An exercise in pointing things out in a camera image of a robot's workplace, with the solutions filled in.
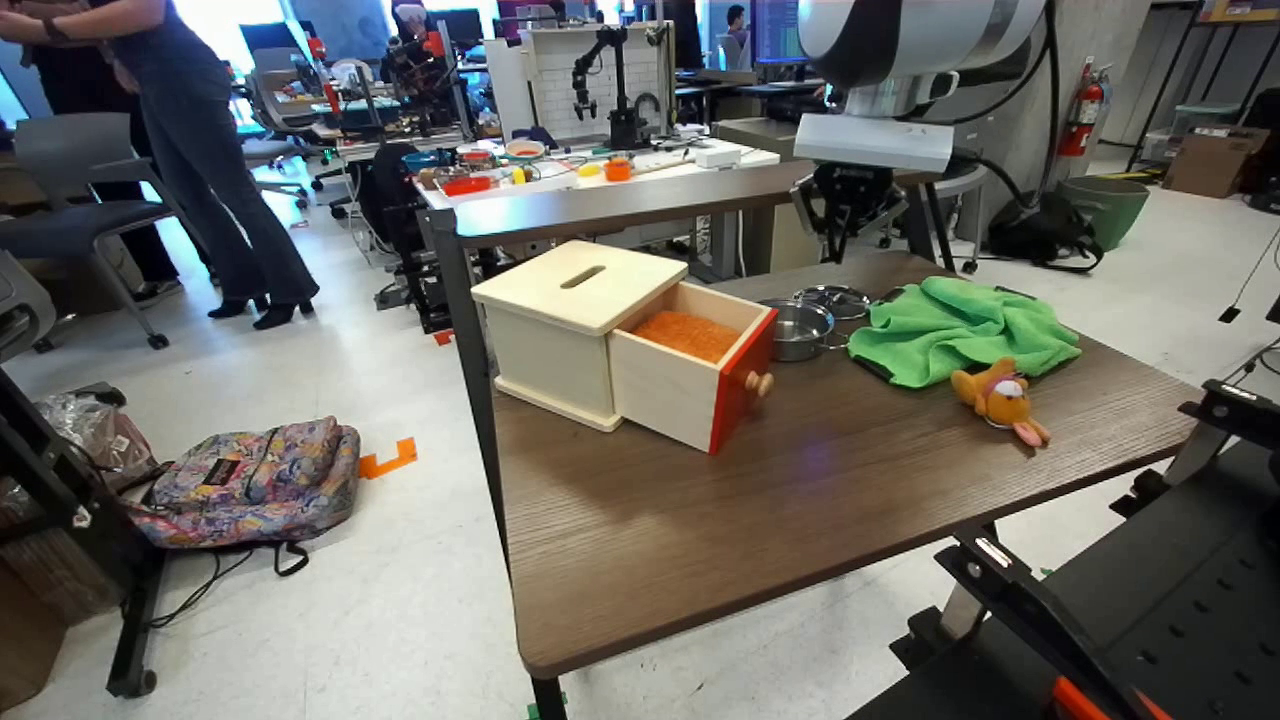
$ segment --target drawer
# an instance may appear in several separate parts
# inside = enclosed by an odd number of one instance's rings
[[[719,453],[771,390],[774,313],[674,286],[612,334],[612,398],[624,422]]]

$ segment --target brown tabletop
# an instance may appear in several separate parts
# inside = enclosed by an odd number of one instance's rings
[[[886,292],[933,266],[821,272]],[[784,297],[808,279],[779,272],[741,292]],[[527,671],[584,667],[1159,462],[1189,435],[1177,403],[1195,390],[1084,341],[1030,398],[1052,432],[1039,456],[972,422],[949,390],[899,393],[841,353],[774,367],[774,393],[719,456],[495,398]]]

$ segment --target wooden box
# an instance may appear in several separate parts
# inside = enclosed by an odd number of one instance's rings
[[[682,266],[602,245],[559,245],[475,286],[495,390],[612,432],[607,334],[645,313]]]
[[[653,313],[710,322],[735,334],[735,341],[714,364],[706,364],[634,336]],[[710,288],[674,286],[646,304],[645,317],[612,334],[612,390],[618,418],[686,450],[719,453],[735,422],[771,390],[766,367],[774,313]]]

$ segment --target cardboard box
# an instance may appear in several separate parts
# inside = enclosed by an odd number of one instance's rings
[[[1195,131],[1177,149],[1163,183],[1190,197],[1232,197],[1240,190],[1240,168],[1265,145],[1265,130]]]

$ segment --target trash can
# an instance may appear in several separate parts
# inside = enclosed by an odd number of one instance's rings
[[[1062,183],[1062,194],[1093,221],[1103,254],[1121,249],[1132,221],[1146,206],[1146,190],[1138,182],[1074,177]]]

